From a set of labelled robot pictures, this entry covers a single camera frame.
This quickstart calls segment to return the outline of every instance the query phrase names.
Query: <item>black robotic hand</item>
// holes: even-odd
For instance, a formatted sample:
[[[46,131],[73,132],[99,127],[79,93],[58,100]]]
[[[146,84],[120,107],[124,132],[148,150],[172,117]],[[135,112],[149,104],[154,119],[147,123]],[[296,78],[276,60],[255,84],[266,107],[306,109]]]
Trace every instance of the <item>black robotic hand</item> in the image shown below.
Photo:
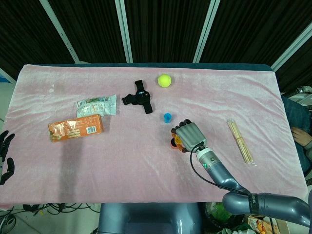
[[[11,157],[9,157],[7,159],[8,163],[7,172],[2,175],[5,157],[6,154],[8,153],[11,140],[15,136],[15,134],[11,134],[5,139],[8,133],[9,131],[4,131],[3,133],[0,134],[0,178],[1,178],[0,185],[3,185],[8,180],[8,178],[10,178],[14,174],[14,161]]]

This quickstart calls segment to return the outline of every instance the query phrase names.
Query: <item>person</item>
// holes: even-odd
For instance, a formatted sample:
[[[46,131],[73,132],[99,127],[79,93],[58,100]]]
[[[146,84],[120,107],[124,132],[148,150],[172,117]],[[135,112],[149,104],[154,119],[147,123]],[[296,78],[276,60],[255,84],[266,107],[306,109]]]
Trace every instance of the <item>person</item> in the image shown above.
[[[297,102],[282,96],[293,140],[298,152],[303,174],[312,169],[311,113]]]

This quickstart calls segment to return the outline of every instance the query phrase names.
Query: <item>pink fleece cloth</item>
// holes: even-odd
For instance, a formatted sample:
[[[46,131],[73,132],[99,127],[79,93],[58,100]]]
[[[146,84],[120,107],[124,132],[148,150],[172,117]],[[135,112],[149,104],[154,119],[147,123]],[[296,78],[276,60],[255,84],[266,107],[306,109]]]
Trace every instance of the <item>pink fleece cloth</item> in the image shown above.
[[[162,73],[173,78],[168,88],[157,85]],[[139,79],[151,94],[149,115],[121,101]],[[48,123],[76,117],[76,101],[113,94],[118,111],[103,118],[104,133],[50,141]],[[163,122],[166,112],[170,124]],[[229,117],[257,166],[243,161]],[[15,174],[1,186],[0,203],[221,201],[227,191],[202,181],[189,153],[170,147],[170,130],[186,118],[252,193],[307,193],[274,72],[25,65],[5,124],[16,134],[8,153]],[[195,156],[194,165],[210,179]]]

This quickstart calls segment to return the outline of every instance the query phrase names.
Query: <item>person's hand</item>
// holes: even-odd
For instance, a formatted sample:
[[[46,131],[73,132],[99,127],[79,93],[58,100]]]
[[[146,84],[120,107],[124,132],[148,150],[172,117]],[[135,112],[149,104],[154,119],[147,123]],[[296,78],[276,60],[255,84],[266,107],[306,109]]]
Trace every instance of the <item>person's hand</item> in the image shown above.
[[[297,142],[299,145],[305,147],[307,144],[310,143],[310,141],[312,141],[312,136],[310,136],[302,129],[291,127],[291,130],[294,141]]]

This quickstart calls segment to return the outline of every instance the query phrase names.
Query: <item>robotic arm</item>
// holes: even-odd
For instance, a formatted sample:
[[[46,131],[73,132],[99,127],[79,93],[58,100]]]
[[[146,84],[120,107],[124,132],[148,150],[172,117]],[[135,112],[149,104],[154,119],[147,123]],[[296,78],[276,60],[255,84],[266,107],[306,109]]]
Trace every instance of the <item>robotic arm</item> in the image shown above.
[[[195,123],[186,119],[179,126],[172,129],[182,140],[185,148],[191,153],[197,153],[197,159],[205,168],[212,180],[222,189],[230,192],[223,197],[223,205],[234,215],[254,214],[279,218],[310,226],[312,206],[303,200],[276,194],[251,194],[241,186],[231,173],[217,158],[212,149],[207,147],[207,140]],[[312,203],[312,194],[309,194],[309,204]]]

